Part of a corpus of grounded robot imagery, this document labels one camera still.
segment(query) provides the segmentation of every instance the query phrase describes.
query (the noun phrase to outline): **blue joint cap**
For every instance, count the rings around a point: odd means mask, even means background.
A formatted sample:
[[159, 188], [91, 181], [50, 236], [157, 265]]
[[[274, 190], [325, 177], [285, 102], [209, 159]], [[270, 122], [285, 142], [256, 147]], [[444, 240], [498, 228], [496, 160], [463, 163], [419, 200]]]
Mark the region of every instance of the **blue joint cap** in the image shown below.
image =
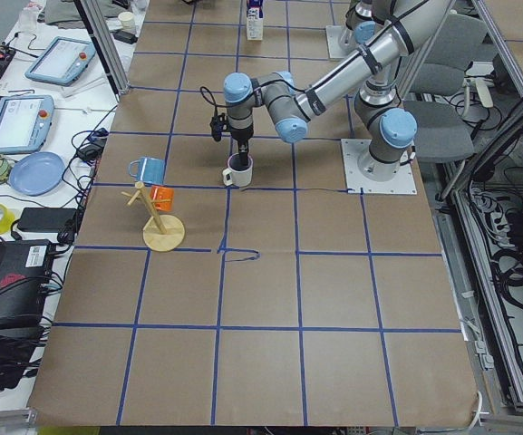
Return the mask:
[[294, 76], [289, 71], [276, 71], [276, 74], [279, 74], [283, 80], [288, 82], [292, 87], [289, 88], [289, 94], [295, 95], [293, 87], [295, 87]]
[[380, 133], [393, 148], [408, 147], [416, 135], [418, 126], [411, 113], [395, 107], [389, 109], [380, 120]]
[[276, 124], [276, 131], [283, 142], [296, 143], [307, 134], [307, 122], [299, 118], [285, 118]]
[[251, 94], [251, 79], [242, 72], [232, 72], [225, 77], [223, 93], [229, 104], [242, 102]]
[[372, 38], [376, 31], [376, 23], [374, 21], [364, 21], [359, 23], [354, 29], [354, 40], [359, 44], [365, 44]]

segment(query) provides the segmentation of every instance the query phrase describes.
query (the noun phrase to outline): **white mounting plate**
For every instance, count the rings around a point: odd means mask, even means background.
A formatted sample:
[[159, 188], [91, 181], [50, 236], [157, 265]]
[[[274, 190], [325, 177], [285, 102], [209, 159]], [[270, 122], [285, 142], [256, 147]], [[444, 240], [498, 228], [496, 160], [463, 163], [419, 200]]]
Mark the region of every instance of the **white mounting plate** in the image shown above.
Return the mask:
[[344, 51], [337, 42], [344, 27], [341, 25], [327, 25], [325, 27], [325, 37], [327, 38], [327, 51], [330, 53], [330, 59], [343, 59], [349, 53]]
[[[390, 181], [374, 181], [362, 174], [358, 169], [358, 157], [370, 146], [370, 142], [370, 140], [361, 139], [342, 139], [345, 185], [349, 193], [416, 195], [416, 184], [410, 165], [400, 166], [398, 172]], [[408, 155], [404, 152], [401, 161], [407, 159]]]

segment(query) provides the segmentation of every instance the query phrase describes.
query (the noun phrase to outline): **chair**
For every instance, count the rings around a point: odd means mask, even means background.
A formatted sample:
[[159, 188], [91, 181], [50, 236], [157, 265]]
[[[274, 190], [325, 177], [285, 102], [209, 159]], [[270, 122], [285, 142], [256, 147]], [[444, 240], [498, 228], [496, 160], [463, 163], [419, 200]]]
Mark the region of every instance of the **chair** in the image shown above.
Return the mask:
[[[465, 83], [465, 71], [486, 34], [487, 26], [479, 19], [450, 13], [411, 92], [441, 96], [457, 93]], [[444, 198], [462, 171], [464, 160], [474, 154], [470, 133], [449, 104], [436, 101], [404, 101], [403, 104], [418, 122], [414, 143], [419, 161], [449, 163], [462, 160], [457, 175], [442, 192]]]

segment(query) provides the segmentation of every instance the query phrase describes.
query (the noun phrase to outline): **blue plate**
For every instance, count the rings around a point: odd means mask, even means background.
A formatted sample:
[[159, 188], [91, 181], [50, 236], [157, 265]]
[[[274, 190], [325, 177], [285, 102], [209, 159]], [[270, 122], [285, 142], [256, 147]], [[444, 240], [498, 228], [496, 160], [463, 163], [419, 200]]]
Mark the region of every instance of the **blue plate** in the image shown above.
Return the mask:
[[9, 185], [25, 195], [42, 195], [62, 181], [63, 160], [52, 152], [35, 152], [15, 163]]

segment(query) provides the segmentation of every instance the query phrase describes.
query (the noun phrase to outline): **mug handle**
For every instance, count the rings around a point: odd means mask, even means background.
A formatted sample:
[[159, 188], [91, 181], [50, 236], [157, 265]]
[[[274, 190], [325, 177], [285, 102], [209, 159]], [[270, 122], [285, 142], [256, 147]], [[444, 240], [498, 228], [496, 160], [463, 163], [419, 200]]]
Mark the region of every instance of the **mug handle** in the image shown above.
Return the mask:
[[138, 167], [136, 168], [136, 174], [132, 174], [132, 165], [133, 164], [139, 164], [140, 163], [140, 160], [134, 160], [134, 161], [131, 161], [131, 164], [128, 165], [128, 175], [130, 175], [131, 177], [133, 177], [134, 179], [136, 178], [136, 176], [138, 175]]
[[225, 183], [225, 186], [230, 186], [233, 184], [233, 178], [231, 177], [232, 170], [229, 168], [223, 169], [223, 183]]

